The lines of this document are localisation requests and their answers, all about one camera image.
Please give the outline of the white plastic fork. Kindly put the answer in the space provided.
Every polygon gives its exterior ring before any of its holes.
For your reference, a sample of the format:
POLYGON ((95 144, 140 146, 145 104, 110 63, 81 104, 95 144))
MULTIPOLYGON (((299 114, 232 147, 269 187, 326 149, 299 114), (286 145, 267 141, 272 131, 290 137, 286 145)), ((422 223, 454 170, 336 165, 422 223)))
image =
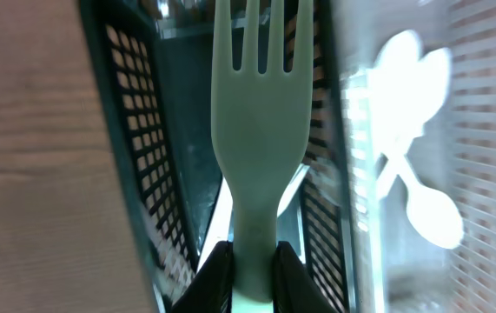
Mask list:
POLYGON ((260 72, 259 2, 246 4, 240 69, 233 66, 230 3, 215 4, 212 144, 233 199, 233 290, 256 303, 272 300, 277 212, 307 149, 311 116, 314 5, 298 3, 290 71, 284 6, 271 3, 267 68, 260 72))

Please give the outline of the black plastic basket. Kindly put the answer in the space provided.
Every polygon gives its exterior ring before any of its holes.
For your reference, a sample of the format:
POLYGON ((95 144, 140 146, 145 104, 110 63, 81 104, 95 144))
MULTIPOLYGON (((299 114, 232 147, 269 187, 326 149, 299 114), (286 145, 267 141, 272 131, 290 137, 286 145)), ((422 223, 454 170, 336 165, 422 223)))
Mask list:
MULTIPOLYGON (((225 196, 211 144, 210 80, 215 2, 87 0, 79 4, 118 176, 140 256, 163 312, 207 259, 208 233, 225 196)), ((317 184, 334 150, 310 118, 308 148, 286 189, 299 213, 289 242, 335 312, 358 309, 347 186, 341 201, 317 184)))

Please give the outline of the clear plastic basket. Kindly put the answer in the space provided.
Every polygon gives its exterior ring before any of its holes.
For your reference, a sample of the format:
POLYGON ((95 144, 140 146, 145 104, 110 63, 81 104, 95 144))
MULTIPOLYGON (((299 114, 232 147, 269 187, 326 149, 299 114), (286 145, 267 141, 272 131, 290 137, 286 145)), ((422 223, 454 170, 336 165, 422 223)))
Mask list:
POLYGON ((335 1, 331 17, 360 310, 496 312, 496 0, 335 1), (387 157, 372 142, 368 74, 387 40, 404 30, 419 35, 420 60, 441 48, 452 53, 446 101, 407 159, 424 185, 455 202, 464 237, 453 250, 410 224, 400 176, 386 197, 377 192, 387 157))

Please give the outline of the white plastic spoon top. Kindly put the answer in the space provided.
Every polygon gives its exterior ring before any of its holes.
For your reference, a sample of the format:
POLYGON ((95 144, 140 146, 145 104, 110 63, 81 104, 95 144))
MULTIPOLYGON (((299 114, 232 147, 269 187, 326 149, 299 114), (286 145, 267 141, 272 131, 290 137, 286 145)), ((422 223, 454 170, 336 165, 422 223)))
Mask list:
POLYGON ((404 30, 387 40, 368 74, 372 142, 378 151, 405 127, 421 52, 417 32, 404 30))

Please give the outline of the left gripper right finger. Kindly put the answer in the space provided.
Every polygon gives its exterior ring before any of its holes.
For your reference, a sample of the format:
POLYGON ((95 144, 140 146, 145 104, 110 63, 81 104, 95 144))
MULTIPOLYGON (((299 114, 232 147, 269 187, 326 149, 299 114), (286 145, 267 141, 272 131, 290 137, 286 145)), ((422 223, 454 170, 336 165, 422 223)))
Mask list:
POLYGON ((276 313, 335 313, 289 242, 280 241, 272 262, 276 313))

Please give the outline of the white plastic spoon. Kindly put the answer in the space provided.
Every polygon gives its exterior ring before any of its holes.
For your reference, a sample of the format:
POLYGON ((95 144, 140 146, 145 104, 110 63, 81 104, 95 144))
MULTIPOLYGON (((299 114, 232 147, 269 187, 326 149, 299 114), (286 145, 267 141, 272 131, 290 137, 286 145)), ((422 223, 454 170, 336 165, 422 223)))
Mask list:
POLYGON ((396 167, 389 162, 389 151, 395 148, 407 157, 413 140, 422 136, 416 119, 417 112, 413 107, 417 100, 418 78, 414 70, 398 72, 388 69, 382 70, 380 74, 379 100, 384 110, 381 126, 386 139, 381 151, 387 157, 387 163, 377 178, 379 199, 388 195, 398 176, 396 167))
POLYGON ((446 193, 424 185, 401 151, 392 148, 388 158, 406 185, 406 212, 413 228, 429 243, 447 250, 457 248, 464 226, 455 202, 446 193))
POLYGON ((451 57, 449 48, 441 48, 430 51, 420 60, 416 119, 421 135, 424 125, 446 101, 452 72, 451 57))
POLYGON ((387 40, 368 74, 372 142, 378 151, 405 127, 421 52, 417 32, 404 30, 387 40))

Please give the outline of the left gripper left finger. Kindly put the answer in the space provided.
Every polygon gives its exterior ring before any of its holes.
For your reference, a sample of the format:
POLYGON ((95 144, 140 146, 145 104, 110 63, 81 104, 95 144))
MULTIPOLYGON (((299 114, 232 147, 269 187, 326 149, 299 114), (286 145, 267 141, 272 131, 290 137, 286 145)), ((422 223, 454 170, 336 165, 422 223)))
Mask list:
POLYGON ((230 313, 233 281, 233 244, 220 241, 171 313, 230 313))

